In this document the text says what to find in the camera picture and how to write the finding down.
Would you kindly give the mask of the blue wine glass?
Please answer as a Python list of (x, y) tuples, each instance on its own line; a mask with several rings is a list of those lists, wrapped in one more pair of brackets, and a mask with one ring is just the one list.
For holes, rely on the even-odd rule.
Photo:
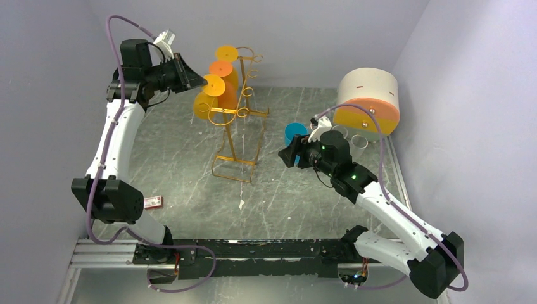
[(308, 130), (302, 123), (293, 122), (293, 123), (288, 124), (284, 131), (285, 147), (287, 147), (292, 142), (295, 135), (305, 136), (307, 134), (308, 134)]

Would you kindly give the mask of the clear wine glass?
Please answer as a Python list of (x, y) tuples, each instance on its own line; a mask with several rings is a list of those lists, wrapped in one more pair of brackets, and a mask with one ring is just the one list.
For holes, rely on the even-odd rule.
[(360, 134), (355, 134), (349, 140), (349, 144), (352, 155), (356, 155), (357, 157), (359, 157), (363, 154), (363, 152), (369, 145), (369, 141), (364, 136), (361, 136)]
[(348, 138), (348, 129), (345, 126), (335, 125), (332, 130), (340, 132), (345, 139)]

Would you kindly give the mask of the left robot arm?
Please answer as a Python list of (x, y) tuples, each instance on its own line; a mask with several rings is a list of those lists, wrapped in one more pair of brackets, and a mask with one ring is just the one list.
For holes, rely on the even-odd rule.
[(157, 38), (122, 41), (115, 55), (120, 64), (107, 88), (106, 120), (98, 149), (82, 178), (74, 178), (71, 190), (86, 212), (89, 237), (93, 220), (117, 225), (136, 239), (151, 245), (149, 253), (159, 263), (171, 261), (175, 245), (169, 229), (144, 208), (144, 196), (127, 180), (137, 130), (155, 92), (180, 93), (206, 84), (179, 53), (171, 40)]

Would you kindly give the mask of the orange wine glass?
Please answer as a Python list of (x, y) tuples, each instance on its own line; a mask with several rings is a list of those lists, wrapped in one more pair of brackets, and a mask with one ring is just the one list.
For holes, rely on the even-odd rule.
[(239, 77), (232, 63), (225, 60), (214, 61), (210, 67), (211, 74), (219, 76), (225, 84), (225, 91), (218, 97), (220, 108), (236, 109), (238, 104), (237, 90), (239, 87)]

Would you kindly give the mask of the gold wire glass rack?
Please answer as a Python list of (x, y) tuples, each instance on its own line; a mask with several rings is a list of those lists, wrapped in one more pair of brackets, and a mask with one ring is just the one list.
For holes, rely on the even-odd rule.
[[(253, 172), (255, 170), (258, 156), (262, 147), (262, 139), (266, 130), (266, 121), (270, 114), (270, 110), (258, 111), (250, 106), (250, 98), (252, 98), (254, 95), (254, 89), (248, 85), (248, 81), (257, 77), (258, 70), (253, 68), (253, 65), (255, 63), (261, 63), (263, 56), (256, 54), (250, 47), (241, 46), (235, 48), (237, 48), (239, 51), (239, 59), (233, 64), (233, 67), (236, 69), (239, 77), (239, 87), (237, 90), (238, 104), (236, 109), (212, 108), (212, 111), (214, 111), (215, 114), (212, 118), (207, 120), (214, 126), (224, 128), (222, 143), (213, 157), (211, 170), (215, 177), (250, 183), (252, 181)], [(239, 118), (248, 117), (263, 118), (256, 153), (254, 159), (252, 160), (245, 160), (237, 156), (231, 132), (231, 125), (233, 122)], [(247, 178), (219, 174), (215, 171), (218, 163), (239, 165), (241, 168), (249, 167), (250, 173)]]

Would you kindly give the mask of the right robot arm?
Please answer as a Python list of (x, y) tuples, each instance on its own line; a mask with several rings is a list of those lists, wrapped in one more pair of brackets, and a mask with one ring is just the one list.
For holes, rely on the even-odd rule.
[(432, 299), (454, 289), (452, 282), (464, 270), (463, 239), (454, 231), (445, 234), (433, 227), (395, 199), (378, 176), (352, 160), (349, 142), (340, 132), (327, 131), (316, 141), (296, 134), (278, 156), (288, 168), (313, 168), (328, 176), (335, 192), (373, 214), (400, 239), (363, 232), (343, 243), (347, 261), (377, 260), (408, 276)]

